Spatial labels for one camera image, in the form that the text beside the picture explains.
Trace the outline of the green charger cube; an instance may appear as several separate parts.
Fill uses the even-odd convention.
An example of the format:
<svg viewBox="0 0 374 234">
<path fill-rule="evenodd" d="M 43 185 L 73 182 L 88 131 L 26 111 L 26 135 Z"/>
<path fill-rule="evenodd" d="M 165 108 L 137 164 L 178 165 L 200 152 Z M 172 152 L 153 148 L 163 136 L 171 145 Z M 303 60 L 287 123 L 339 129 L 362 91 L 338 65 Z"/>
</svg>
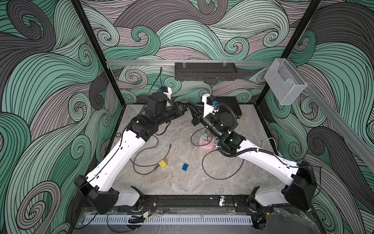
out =
<svg viewBox="0 0 374 234">
<path fill-rule="evenodd" d="M 205 133 L 204 133 L 204 136 L 203 136 L 203 140 L 207 141 L 207 139 L 208 139 L 208 133 L 205 132 Z"/>
</svg>

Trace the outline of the yellow charger cube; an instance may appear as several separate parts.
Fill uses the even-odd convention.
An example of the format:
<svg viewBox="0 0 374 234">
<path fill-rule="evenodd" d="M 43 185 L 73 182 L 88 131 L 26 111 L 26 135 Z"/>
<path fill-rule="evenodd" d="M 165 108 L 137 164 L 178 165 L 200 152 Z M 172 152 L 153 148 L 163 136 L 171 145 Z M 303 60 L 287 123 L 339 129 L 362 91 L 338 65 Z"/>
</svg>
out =
<svg viewBox="0 0 374 234">
<path fill-rule="evenodd" d="M 161 168 L 165 168 L 168 165 L 168 162 L 166 159 L 162 159 L 158 164 Z"/>
</svg>

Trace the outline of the teal small block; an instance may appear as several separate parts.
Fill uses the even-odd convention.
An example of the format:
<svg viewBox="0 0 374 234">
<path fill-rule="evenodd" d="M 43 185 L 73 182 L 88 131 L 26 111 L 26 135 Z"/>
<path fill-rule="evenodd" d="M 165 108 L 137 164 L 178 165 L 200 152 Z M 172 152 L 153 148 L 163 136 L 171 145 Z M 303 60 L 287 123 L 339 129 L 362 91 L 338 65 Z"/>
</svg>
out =
<svg viewBox="0 0 374 234">
<path fill-rule="evenodd" d="M 189 165 L 185 163 L 185 164 L 183 165 L 183 167 L 182 167 L 182 170 L 183 170 L 183 171 L 187 171 L 188 167 L 189 167 Z"/>
</svg>

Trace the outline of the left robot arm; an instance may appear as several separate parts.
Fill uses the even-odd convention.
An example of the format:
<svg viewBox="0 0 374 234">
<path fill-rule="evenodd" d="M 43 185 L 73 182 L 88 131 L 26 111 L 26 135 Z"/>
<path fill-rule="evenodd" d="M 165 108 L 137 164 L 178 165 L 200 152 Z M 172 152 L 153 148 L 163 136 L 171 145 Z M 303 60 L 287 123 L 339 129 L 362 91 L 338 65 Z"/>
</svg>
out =
<svg viewBox="0 0 374 234">
<path fill-rule="evenodd" d="M 184 115 L 188 105 L 172 101 L 156 92 L 147 97 L 143 112 L 131 119 L 114 149 L 87 175 L 79 175 L 74 184 L 78 191 L 98 211 L 105 214 L 115 206 L 141 206 L 140 191 L 116 190 L 112 187 L 122 168 L 133 154 L 159 129 L 159 126 Z"/>
</svg>

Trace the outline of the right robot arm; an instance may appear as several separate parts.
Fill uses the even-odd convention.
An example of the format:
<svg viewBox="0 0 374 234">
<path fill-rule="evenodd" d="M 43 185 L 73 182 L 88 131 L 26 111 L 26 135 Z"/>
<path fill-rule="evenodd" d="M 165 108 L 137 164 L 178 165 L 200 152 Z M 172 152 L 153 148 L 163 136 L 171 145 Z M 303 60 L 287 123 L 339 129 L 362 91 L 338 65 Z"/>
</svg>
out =
<svg viewBox="0 0 374 234">
<path fill-rule="evenodd" d="M 236 133 L 236 115 L 224 103 L 197 105 L 189 102 L 188 107 L 193 116 L 193 125 L 202 124 L 218 140 L 220 154 L 249 161 L 281 181 L 276 186 L 255 189 L 253 198 L 258 204 L 263 207 L 290 204 L 304 211 L 311 209 L 317 188 L 311 164 L 279 157 Z"/>
</svg>

